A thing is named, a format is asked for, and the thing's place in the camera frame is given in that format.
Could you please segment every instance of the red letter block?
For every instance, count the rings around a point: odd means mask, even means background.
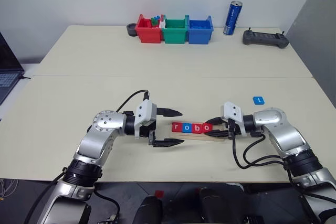
[[[200,123],[193,123],[193,131],[192,133],[201,134],[202,133],[202,125]]]
[[[208,132],[208,131],[212,131],[212,124],[203,123],[202,128],[203,128],[203,133]]]
[[[172,132],[181,132],[182,123],[172,123]]]

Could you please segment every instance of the wire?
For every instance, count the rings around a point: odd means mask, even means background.
[[[14,189],[9,193],[9,194],[5,194],[3,197],[4,198],[6,198],[6,197],[9,197],[10,195],[12,195],[14,192],[15,192],[15,190],[16,190],[16,188],[17,188],[17,185],[19,184],[19,180],[18,179],[13,179],[13,180],[16,180],[16,185],[15,185],[15,187],[14,187]]]
[[[19,180],[18,179],[11,179],[10,182],[9,182],[9,185],[6,187],[5,184],[6,184],[6,179],[4,178],[0,178],[0,200],[4,200],[4,198],[12,195],[17,186],[18,186],[18,183],[19,183]]]
[[[115,204],[115,206],[117,207],[117,213],[115,214],[113,223],[117,223],[117,220],[119,219],[119,214],[120,214],[120,206],[119,206],[118,202],[116,202],[114,199],[111,199],[111,198],[109,198],[109,197],[106,197],[106,196],[104,196],[104,195],[101,195],[99,192],[97,192],[97,189],[96,189],[96,188],[93,190],[93,192],[94,192],[94,194],[97,195],[99,198],[102,198],[102,199],[104,199],[104,200],[108,200],[108,201],[110,201],[110,202],[112,202],[112,203]]]
[[[251,162],[249,162],[246,158],[246,154],[247,152],[253,147],[255,146],[256,144],[259,144],[260,142],[264,141],[266,139],[265,135],[264,134],[260,134],[261,135],[261,139],[258,139],[257,141],[251,143],[248,147],[245,148],[244,152],[243,152],[243,159],[244,161],[247,163],[247,164],[251,164]],[[280,158],[281,157],[279,155],[267,155],[267,156],[264,156],[262,158],[259,158],[257,159],[259,162],[262,161],[262,160],[265,160],[265,159],[268,159],[268,158]],[[280,164],[280,165],[284,165],[283,162],[280,162],[280,161],[270,161],[271,163],[268,163],[268,162],[265,162],[265,163],[261,163],[261,164],[253,164],[252,166],[264,166],[264,165],[268,165],[268,164]]]
[[[121,110],[122,107],[124,107],[124,105],[136,94],[145,92],[145,95],[148,96],[148,90],[147,89],[142,89],[142,90],[138,90],[137,92],[131,94],[121,105],[120,107],[116,110],[116,112],[119,112]]]
[[[264,137],[265,137],[265,135],[263,135],[263,137],[262,137],[261,139],[257,140],[256,142],[250,144],[250,145],[248,146],[249,149],[250,149],[251,147],[253,147],[254,145],[256,145],[257,143],[260,143],[261,141],[263,141],[263,140],[264,140],[264,139],[263,139]],[[270,164],[280,164],[280,165],[284,165],[283,162],[281,162],[281,161],[276,161],[276,160],[268,161],[268,162],[264,162],[264,163],[261,163],[261,164],[257,164],[258,162],[263,161],[263,160],[265,160],[265,159],[276,157],[275,155],[269,155],[269,156],[261,157],[261,158],[258,158],[258,159],[256,159],[256,160],[252,161],[252,162],[247,161],[247,165],[245,165],[245,166],[241,165],[240,162],[239,162],[239,160],[238,160],[237,153],[236,153],[236,138],[235,138],[235,135],[234,135],[234,134],[232,134],[232,152],[233,152],[233,158],[235,159],[235,162],[236,162],[237,166],[238,166],[239,168],[241,168],[241,169],[247,169],[247,168],[250,168],[250,167],[252,167],[252,166],[264,166],[264,165],[270,165]]]
[[[54,185],[56,184],[56,182],[63,177],[63,175],[65,174],[65,172],[62,172],[60,175],[58,175],[53,181],[51,181],[48,186],[42,191],[42,193],[37,197],[37,199],[35,200],[34,204],[32,205],[32,207],[30,208],[25,222],[24,224],[28,224],[30,221],[31,216],[33,215],[33,212],[35,210],[35,208],[37,207],[38,203],[41,201],[41,199],[43,198],[43,196],[46,194],[46,192]]]
[[[326,197],[326,196],[323,196],[323,195],[312,194],[312,193],[309,193],[309,192],[305,191],[304,189],[298,187],[298,186],[294,183],[294,181],[293,181],[293,179],[292,179],[292,176],[291,176],[291,173],[290,173],[289,170],[287,171],[287,174],[288,174],[289,182],[291,183],[292,187],[293,187],[296,191],[298,191],[299,193],[304,194],[304,195],[307,195],[307,196],[310,196],[310,197],[313,197],[313,198],[323,199],[323,200],[326,200],[326,201],[329,201],[329,202],[331,202],[331,203],[336,204],[336,200],[335,200],[335,199],[332,199],[332,198],[329,198],[329,197]]]
[[[25,76],[20,76],[19,80],[22,80],[22,79],[31,79],[31,78],[30,77],[25,77]]]

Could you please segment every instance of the plastic bin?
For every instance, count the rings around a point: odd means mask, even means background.
[[[144,18],[140,14],[138,23],[135,26],[135,30],[138,33],[141,43],[161,43],[162,32],[160,28],[160,22],[163,20],[163,15],[157,25],[152,25],[150,18]]]
[[[161,28],[165,43],[184,44],[187,39],[188,17],[189,15],[185,15],[184,19],[166,19],[165,15],[163,16]]]
[[[213,30],[211,16],[206,20],[189,20],[188,17],[189,44],[208,44]]]

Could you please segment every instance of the blue bin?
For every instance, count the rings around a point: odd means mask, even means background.
[[[189,20],[188,17],[187,22],[189,44],[208,44],[214,30],[211,16],[206,20]]]

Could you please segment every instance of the white table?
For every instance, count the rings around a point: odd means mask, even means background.
[[[291,45],[285,49],[242,42],[215,28],[208,45],[142,44],[124,26],[69,26],[35,75],[180,77],[312,77]],[[253,28],[266,33],[278,28]]]
[[[22,64],[21,66],[25,70],[24,76],[31,78],[33,77],[33,73],[38,64]],[[17,99],[17,97],[29,81],[29,79],[19,80],[18,83],[13,87],[9,95],[6,97],[5,101],[3,101],[3,103],[0,105],[0,119],[5,116],[7,111],[11,108],[14,101]]]
[[[95,114],[115,110],[133,91],[144,88],[158,106],[184,114],[173,119],[158,116],[158,139],[169,135],[173,120],[204,122],[219,116],[226,101],[240,105],[245,114],[276,106],[336,174],[336,142],[330,132],[336,110],[313,78],[35,76],[0,123],[0,177],[52,180],[69,165]],[[253,104],[256,95],[264,97],[265,105]],[[134,110],[141,98],[132,99],[124,110]],[[238,138],[240,160],[243,148],[254,140]],[[274,153],[264,141],[248,157]],[[279,165],[239,169],[230,140],[187,140],[152,148],[147,139],[126,136],[115,141],[101,181],[285,182],[287,175]]]

